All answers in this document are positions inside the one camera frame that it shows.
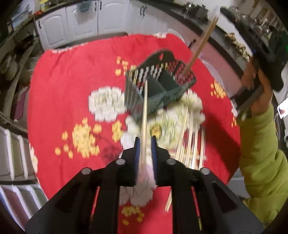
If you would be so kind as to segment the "green right sleeve forearm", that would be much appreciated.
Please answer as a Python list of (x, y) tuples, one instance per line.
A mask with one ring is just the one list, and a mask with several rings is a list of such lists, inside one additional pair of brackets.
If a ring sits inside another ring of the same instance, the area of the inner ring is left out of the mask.
[(264, 227), (276, 218), (287, 200), (287, 158), (278, 148), (274, 109), (239, 120), (241, 157), (239, 168), (249, 198), (244, 204)]

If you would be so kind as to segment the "right hand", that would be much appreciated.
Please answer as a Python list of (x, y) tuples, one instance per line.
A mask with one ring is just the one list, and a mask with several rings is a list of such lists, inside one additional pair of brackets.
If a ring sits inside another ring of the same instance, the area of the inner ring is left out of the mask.
[(269, 109), (273, 92), (268, 78), (265, 76), (261, 68), (256, 71), (253, 63), (254, 57), (251, 57), (242, 75), (241, 84), (248, 90), (253, 89), (254, 79), (256, 78), (256, 75), (258, 75), (264, 90), (262, 95), (251, 104), (250, 109), (251, 116), (259, 116)]

